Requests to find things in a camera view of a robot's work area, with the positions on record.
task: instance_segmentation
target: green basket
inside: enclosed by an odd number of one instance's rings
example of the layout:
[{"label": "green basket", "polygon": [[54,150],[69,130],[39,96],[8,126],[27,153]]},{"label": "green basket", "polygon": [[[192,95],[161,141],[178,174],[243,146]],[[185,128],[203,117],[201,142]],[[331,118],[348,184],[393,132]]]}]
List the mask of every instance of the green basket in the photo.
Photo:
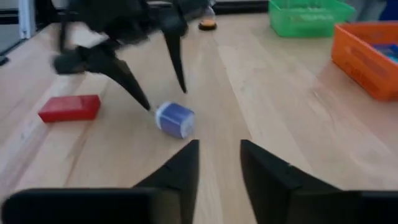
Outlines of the green basket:
[{"label": "green basket", "polygon": [[339,0],[270,0],[271,27],[281,37],[331,37],[355,9]]}]

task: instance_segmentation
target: blue cylinder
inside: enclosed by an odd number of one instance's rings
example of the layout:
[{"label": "blue cylinder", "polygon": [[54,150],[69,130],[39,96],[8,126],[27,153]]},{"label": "blue cylinder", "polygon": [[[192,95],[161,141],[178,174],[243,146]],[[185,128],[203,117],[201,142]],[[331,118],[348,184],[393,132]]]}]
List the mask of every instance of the blue cylinder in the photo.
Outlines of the blue cylinder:
[{"label": "blue cylinder", "polygon": [[172,102],[166,102],[159,107],[155,120],[159,129],[180,139],[191,135],[195,127],[194,112]]}]

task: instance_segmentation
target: orange plastic crate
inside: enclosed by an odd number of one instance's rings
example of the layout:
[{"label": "orange plastic crate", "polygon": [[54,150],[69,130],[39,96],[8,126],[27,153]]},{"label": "orange plastic crate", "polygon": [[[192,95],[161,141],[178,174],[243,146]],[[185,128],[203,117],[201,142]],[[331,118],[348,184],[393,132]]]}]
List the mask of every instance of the orange plastic crate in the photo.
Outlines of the orange plastic crate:
[{"label": "orange plastic crate", "polygon": [[376,44],[398,44],[398,22],[336,25],[331,57],[373,98],[398,100],[398,63],[376,50]]}]

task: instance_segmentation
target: white wall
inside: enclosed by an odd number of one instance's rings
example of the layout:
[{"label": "white wall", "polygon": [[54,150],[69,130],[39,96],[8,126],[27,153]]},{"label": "white wall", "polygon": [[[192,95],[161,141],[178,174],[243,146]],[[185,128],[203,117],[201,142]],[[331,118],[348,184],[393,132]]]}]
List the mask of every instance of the white wall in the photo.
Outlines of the white wall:
[{"label": "white wall", "polygon": [[[63,1],[64,0],[52,0],[55,7],[62,7]],[[17,9],[17,8],[18,8],[18,0],[0,0],[0,9]]]}]

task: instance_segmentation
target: wooden tabletop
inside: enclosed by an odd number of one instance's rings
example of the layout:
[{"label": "wooden tabletop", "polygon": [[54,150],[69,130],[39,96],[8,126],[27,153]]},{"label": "wooden tabletop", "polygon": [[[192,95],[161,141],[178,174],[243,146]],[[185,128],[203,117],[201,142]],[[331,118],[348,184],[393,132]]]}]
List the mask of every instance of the wooden tabletop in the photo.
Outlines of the wooden tabletop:
[{"label": "wooden tabletop", "polygon": [[[342,189],[398,189],[398,105],[370,98],[330,60],[331,39],[281,39],[265,14],[197,22],[183,40],[184,95],[160,34],[120,52],[156,106],[175,101],[197,115],[195,134],[157,129],[104,75],[59,77],[50,67],[51,27],[0,68],[0,197],[29,187],[131,187],[191,139],[200,140],[195,223],[255,223],[239,142],[256,144]],[[79,28],[73,39],[96,37]],[[98,94],[93,122],[44,124],[51,97]]]}]

